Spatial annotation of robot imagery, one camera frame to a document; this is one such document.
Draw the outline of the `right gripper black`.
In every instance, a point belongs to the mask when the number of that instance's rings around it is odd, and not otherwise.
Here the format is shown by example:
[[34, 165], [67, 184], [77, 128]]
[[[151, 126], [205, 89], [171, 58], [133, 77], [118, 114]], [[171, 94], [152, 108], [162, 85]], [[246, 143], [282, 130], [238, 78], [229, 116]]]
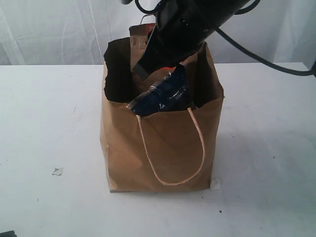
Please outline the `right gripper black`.
[[145, 52], [133, 67], [141, 79], [163, 67], [175, 67], [196, 53], [222, 25], [222, 1], [161, 0], [154, 16], [156, 25]]

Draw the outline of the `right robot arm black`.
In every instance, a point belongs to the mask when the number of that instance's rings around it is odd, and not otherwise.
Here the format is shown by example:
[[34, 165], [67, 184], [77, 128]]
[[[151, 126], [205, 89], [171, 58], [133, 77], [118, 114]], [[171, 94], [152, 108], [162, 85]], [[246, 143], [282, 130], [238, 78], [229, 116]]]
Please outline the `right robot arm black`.
[[195, 54], [205, 39], [234, 15], [248, 13], [254, 0], [161, 0], [154, 9], [137, 8], [154, 15], [156, 23], [144, 54], [132, 70], [142, 80], [163, 67], [175, 67]]

